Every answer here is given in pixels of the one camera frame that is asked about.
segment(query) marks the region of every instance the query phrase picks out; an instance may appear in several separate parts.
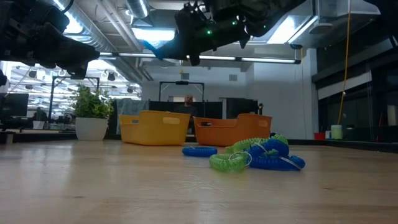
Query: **potted plant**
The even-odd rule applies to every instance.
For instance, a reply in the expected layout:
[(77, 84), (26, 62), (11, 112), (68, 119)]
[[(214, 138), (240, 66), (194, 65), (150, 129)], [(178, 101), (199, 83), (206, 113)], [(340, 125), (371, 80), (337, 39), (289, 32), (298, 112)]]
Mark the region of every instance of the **potted plant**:
[(102, 141), (108, 127), (108, 116), (113, 112), (108, 92), (92, 94), (90, 88), (80, 85), (72, 105), (76, 115), (76, 135), (79, 140)]

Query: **computer monitor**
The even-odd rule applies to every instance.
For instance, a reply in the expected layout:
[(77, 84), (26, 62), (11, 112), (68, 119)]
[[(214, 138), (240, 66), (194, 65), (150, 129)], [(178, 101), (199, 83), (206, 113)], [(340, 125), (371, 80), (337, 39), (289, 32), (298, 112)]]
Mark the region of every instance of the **computer monitor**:
[(29, 94), (0, 93), (0, 112), (2, 116), (26, 116)]

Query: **green leaves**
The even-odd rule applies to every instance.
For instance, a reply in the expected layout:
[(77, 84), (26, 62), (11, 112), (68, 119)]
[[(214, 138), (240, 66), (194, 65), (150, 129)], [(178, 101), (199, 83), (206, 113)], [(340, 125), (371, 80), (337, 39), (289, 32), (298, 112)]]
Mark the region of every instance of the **green leaves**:
[(75, 115), (79, 118), (106, 119), (113, 113), (112, 101), (108, 97), (108, 91), (102, 93), (96, 90), (94, 95), (90, 88), (80, 85), (73, 98), (76, 103), (72, 107), (75, 109)]

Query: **metal frame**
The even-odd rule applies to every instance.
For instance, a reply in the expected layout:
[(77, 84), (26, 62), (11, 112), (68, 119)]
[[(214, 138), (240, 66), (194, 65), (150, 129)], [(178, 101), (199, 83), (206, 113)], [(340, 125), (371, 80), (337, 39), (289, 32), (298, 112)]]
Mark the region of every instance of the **metal frame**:
[[(182, 85), (182, 84), (178, 84), (178, 83), (180, 83), (179, 81), (177, 81), (177, 82), (160, 82), (159, 83), (159, 101), (161, 101), (161, 96), (162, 96), (162, 85), (164, 84), (164, 83), (173, 83), (173, 84), (176, 84), (176, 85)], [(202, 102), (205, 102), (205, 83), (198, 83), (198, 82), (185, 82), (185, 83), (188, 83), (187, 85), (189, 85), (189, 84), (192, 84), (192, 85), (201, 85), (201, 100), (202, 100)]]
[[(62, 78), (64, 81), (66, 78), (70, 78), (70, 77), (62, 77), (62, 76), (53, 76), (52, 77), (52, 83), (51, 83), (51, 96), (50, 96), (50, 107), (49, 107), (49, 119), (48, 119), (48, 123), (51, 123), (51, 114), (52, 114), (52, 103), (53, 103), (53, 98), (54, 98), (54, 89), (55, 87), (58, 86), (59, 83), (55, 84), (56, 79), (58, 78)], [(97, 90), (100, 88), (100, 78), (98, 77), (86, 77), (87, 79), (95, 79), (97, 80)]]

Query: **yellow cable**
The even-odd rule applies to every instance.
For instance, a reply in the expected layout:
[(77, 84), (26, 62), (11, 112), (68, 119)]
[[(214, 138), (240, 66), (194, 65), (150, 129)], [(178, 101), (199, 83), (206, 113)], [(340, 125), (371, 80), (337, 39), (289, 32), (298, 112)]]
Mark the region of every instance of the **yellow cable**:
[(343, 91), (341, 92), (341, 103), (340, 103), (340, 112), (338, 114), (338, 122), (341, 122), (341, 114), (343, 113), (343, 102), (344, 102), (344, 91), (346, 89), (346, 81), (347, 81), (347, 73), (348, 73), (348, 49), (349, 49), (349, 29), (351, 25), (351, 5), (352, 0), (349, 1), (349, 12), (348, 12), (348, 22), (347, 22), (347, 46), (346, 46), (346, 64), (345, 64), (345, 74), (344, 74), (344, 84), (343, 84)]

